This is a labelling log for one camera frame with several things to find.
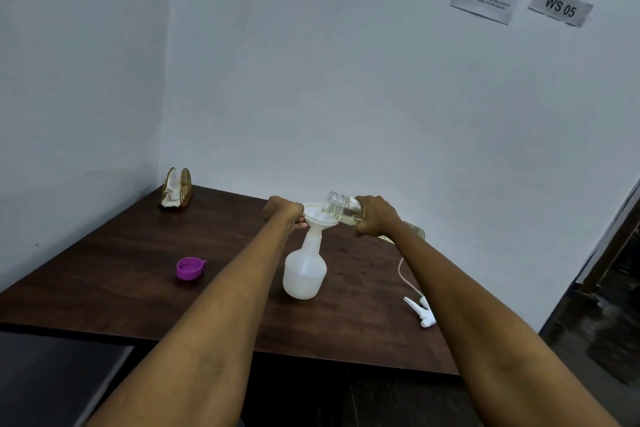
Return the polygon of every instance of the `white funnel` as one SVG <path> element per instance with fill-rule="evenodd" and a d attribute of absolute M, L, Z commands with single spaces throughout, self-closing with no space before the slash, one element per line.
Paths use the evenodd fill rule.
<path fill-rule="evenodd" d="M 309 231 L 300 250 L 289 253 L 284 261 L 282 285 L 296 299 L 310 299 L 320 290 L 326 264 L 320 256 L 322 231 L 338 224 L 333 216 L 322 212 L 324 204 L 305 203 L 305 221 Z"/>

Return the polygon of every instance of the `white wall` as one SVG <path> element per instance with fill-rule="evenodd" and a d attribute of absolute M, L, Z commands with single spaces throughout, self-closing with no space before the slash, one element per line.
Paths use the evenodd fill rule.
<path fill-rule="evenodd" d="M 540 328 L 640 175 L 640 10 L 587 0 L 576 29 L 529 1 L 503 26 L 450 0 L 172 0 L 161 171 L 381 194 Z"/>
<path fill-rule="evenodd" d="M 168 0 L 0 0 L 0 290 L 157 185 Z"/>

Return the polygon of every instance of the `bottle neck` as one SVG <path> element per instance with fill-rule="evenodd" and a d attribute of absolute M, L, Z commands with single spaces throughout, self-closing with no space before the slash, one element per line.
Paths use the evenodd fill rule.
<path fill-rule="evenodd" d="M 320 253 L 320 242 L 322 241 L 322 230 L 311 227 L 305 236 L 305 241 L 302 244 L 302 250 L 305 253 L 318 255 Z"/>

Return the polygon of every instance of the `dark brown tabletop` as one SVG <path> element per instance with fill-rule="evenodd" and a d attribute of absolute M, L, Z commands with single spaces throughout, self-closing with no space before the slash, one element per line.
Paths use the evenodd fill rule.
<path fill-rule="evenodd" d="M 0 328 L 161 339 L 260 230 L 265 201 L 199 186 L 185 210 L 161 210 L 159 199 L 156 190 L 0 294 Z M 357 239 L 345 225 L 324 231 L 320 292 L 288 296 L 284 257 L 304 235 L 285 246 L 256 351 L 458 374 L 438 326 L 422 329 L 403 301 L 417 298 L 398 277 L 390 243 Z M 204 274 L 178 280 L 182 257 L 206 260 Z"/>

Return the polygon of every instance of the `forearm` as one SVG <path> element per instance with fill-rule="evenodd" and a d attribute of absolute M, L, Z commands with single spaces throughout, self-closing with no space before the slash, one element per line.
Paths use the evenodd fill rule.
<path fill-rule="evenodd" d="M 235 425 L 271 281 L 292 220 L 276 214 L 89 422 Z"/>
<path fill-rule="evenodd" d="M 403 223 L 390 237 L 427 297 L 485 425 L 616 425 L 506 305 Z"/>

